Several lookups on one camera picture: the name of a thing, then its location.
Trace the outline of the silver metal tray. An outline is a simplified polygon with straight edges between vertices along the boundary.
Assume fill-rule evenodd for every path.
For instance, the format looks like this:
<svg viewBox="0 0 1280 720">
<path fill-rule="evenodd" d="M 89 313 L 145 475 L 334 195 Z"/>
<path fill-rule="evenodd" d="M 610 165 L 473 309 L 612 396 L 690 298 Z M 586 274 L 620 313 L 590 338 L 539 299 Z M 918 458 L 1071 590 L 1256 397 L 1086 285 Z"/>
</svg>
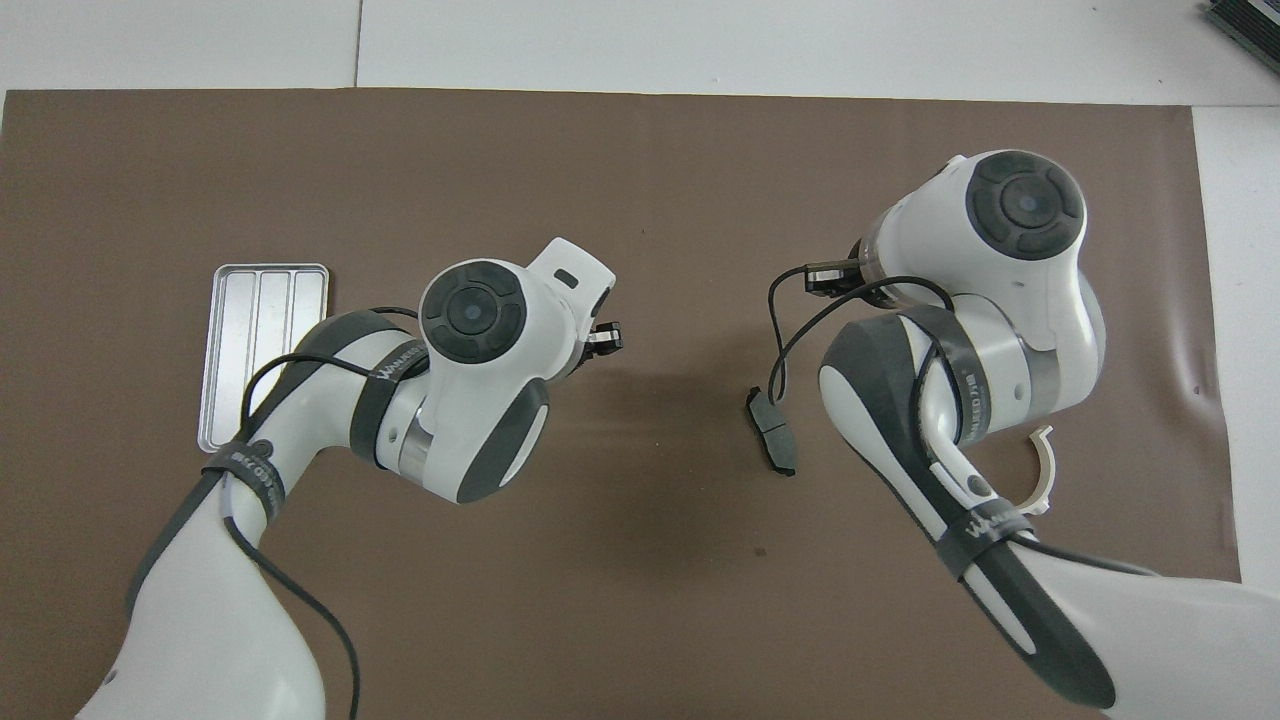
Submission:
<svg viewBox="0 0 1280 720">
<path fill-rule="evenodd" d="M 225 264 L 212 277 L 197 443 L 232 441 L 251 377 L 294 350 L 328 315 L 329 270 L 317 263 Z"/>
</svg>

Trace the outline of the dark grey brake pad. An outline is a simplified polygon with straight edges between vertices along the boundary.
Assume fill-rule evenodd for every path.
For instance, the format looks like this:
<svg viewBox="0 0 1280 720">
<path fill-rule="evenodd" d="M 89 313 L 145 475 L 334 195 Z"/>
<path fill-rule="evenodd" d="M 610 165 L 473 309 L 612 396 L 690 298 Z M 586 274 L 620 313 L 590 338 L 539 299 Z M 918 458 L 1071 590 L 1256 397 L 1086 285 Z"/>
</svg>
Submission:
<svg viewBox="0 0 1280 720">
<path fill-rule="evenodd" d="M 762 443 L 772 471 L 794 477 L 797 470 L 797 446 L 780 406 L 759 386 L 748 391 L 745 406 L 750 427 Z"/>
</svg>

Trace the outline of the brown table mat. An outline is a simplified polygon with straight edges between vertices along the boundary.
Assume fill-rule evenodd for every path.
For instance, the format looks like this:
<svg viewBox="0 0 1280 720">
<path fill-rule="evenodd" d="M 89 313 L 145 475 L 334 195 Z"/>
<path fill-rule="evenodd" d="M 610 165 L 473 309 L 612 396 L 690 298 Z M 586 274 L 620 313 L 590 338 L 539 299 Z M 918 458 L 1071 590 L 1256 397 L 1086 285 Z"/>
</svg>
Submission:
<svg viewBox="0 0 1280 720">
<path fill-rule="evenodd" d="M 1053 418 L 1044 541 L 1240 575 L 1192 118 L 1178 108 L 412 90 L 18 92 L 0 129 L 0 720 L 69 720 L 198 478 L 227 263 L 411 306 L 566 237 L 625 347 L 550 389 L 509 488 L 454 506 L 342 450 L 265 553 L 358 648 L 361 720 L 1101 720 L 1006 646 L 791 360 L 799 471 L 745 418 L 765 290 L 957 154 L 1062 163 L 1091 210 L 1100 386 Z"/>
</svg>

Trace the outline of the dark ribbed device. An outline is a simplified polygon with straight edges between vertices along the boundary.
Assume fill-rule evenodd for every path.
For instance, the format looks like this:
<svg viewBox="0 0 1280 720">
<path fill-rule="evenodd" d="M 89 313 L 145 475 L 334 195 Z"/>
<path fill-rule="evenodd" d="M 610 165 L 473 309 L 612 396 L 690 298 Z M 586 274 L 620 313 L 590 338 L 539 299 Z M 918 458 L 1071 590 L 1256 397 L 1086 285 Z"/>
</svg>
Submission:
<svg viewBox="0 0 1280 720">
<path fill-rule="evenodd" d="M 1280 76 L 1280 0 L 1207 0 L 1206 18 Z"/>
</svg>

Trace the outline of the white curved plastic bracket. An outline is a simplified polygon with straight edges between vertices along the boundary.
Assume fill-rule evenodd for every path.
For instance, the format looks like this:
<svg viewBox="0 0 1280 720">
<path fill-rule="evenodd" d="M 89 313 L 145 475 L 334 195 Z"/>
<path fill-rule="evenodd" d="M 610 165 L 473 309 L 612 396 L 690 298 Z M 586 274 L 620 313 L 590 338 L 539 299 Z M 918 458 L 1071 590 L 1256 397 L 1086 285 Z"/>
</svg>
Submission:
<svg viewBox="0 0 1280 720">
<path fill-rule="evenodd" d="M 1050 437 L 1053 432 L 1051 425 L 1037 427 L 1028 439 L 1037 456 L 1037 480 L 1034 489 L 1018 505 L 1023 515 L 1039 516 L 1051 509 L 1051 493 L 1057 475 L 1057 460 Z"/>
</svg>

